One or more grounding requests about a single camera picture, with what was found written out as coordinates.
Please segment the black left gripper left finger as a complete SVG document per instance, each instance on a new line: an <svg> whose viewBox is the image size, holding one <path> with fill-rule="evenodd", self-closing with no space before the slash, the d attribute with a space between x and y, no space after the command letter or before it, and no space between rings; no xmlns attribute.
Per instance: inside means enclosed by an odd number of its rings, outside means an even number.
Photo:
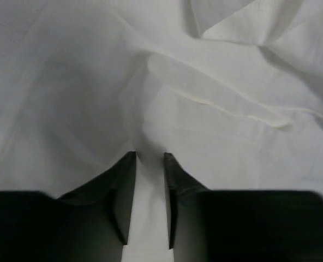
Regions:
<svg viewBox="0 0 323 262"><path fill-rule="evenodd" d="M53 198L0 191L0 261L121 261L129 237L136 154Z"/></svg>

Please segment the white t-shirt with text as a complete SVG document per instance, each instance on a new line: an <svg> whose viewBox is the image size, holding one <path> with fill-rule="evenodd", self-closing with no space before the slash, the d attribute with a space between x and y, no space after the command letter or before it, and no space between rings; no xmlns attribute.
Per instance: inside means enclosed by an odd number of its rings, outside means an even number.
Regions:
<svg viewBox="0 0 323 262"><path fill-rule="evenodd" d="M323 194L323 1L0 1L0 189L57 197L128 149L138 257L166 249L163 151Z"/></svg>

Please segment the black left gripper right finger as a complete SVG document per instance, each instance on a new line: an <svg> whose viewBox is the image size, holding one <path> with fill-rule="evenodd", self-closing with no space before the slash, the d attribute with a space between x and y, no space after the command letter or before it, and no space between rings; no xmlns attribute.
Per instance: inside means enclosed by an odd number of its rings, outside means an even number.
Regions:
<svg viewBox="0 0 323 262"><path fill-rule="evenodd" d="M323 196L211 190L171 153L163 159L175 261L323 261Z"/></svg>

